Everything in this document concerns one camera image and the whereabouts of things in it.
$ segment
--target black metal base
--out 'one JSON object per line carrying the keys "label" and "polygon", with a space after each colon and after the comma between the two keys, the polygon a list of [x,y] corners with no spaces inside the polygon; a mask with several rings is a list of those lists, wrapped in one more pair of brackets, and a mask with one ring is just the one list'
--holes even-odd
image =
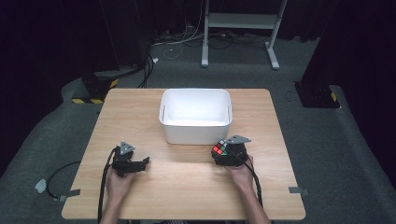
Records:
{"label": "black metal base", "polygon": [[294,87],[300,97],[303,107],[311,108],[340,108],[335,94],[329,87],[318,88],[310,85],[302,85],[295,82]]}

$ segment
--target rubik's cube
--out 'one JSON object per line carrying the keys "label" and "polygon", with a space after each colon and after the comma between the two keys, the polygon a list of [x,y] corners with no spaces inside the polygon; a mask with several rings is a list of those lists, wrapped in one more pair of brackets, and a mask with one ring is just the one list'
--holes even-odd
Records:
{"label": "rubik's cube", "polygon": [[224,140],[220,140],[212,150],[218,153],[221,156],[227,156],[227,151],[225,148],[227,147],[227,143]]}

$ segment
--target gray carpet floor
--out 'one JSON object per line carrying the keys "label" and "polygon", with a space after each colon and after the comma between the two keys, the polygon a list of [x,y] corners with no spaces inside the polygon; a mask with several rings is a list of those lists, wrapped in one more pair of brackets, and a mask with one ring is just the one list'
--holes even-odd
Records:
{"label": "gray carpet floor", "polygon": [[[220,48],[226,43],[212,40]],[[318,41],[277,40],[280,70],[274,71],[262,42],[210,49],[202,68],[201,48],[152,47],[158,59],[148,88],[263,88],[271,92],[298,182],[306,217],[295,223],[396,223],[396,193],[351,115],[340,87],[331,86],[342,108],[303,108],[293,87],[300,81]],[[143,71],[121,77],[117,88],[136,88]],[[61,166],[81,160],[102,105],[76,105],[81,81],[64,86],[64,102],[31,131],[0,180],[0,223],[95,223],[62,218],[64,203],[35,184]],[[78,166],[62,170],[51,190],[64,194]],[[294,223],[277,220],[276,223]]]}

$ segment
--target hand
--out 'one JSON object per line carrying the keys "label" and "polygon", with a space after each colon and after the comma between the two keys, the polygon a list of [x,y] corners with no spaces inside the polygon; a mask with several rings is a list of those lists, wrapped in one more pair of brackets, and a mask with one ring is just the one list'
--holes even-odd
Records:
{"label": "hand", "polygon": [[[253,157],[248,155],[246,164],[253,167]],[[241,190],[253,189],[253,175],[245,164],[240,166],[225,166],[224,167],[231,175],[233,182]]]}
{"label": "hand", "polygon": [[119,177],[117,171],[110,166],[106,177],[108,200],[121,203],[128,195],[135,176],[136,173],[128,173],[125,177]]}

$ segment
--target person's right hand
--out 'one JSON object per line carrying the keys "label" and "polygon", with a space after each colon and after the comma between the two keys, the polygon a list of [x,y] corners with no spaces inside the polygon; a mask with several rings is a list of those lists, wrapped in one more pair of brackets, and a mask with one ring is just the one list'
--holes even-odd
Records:
{"label": "person's right hand", "polygon": [[[253,157],[248,155],[246,164],[253,167]],[[241,190],[253,189],[253,175],[245,164],[240,166],[225,166],[224,167],[231,175],[233,182]]]}

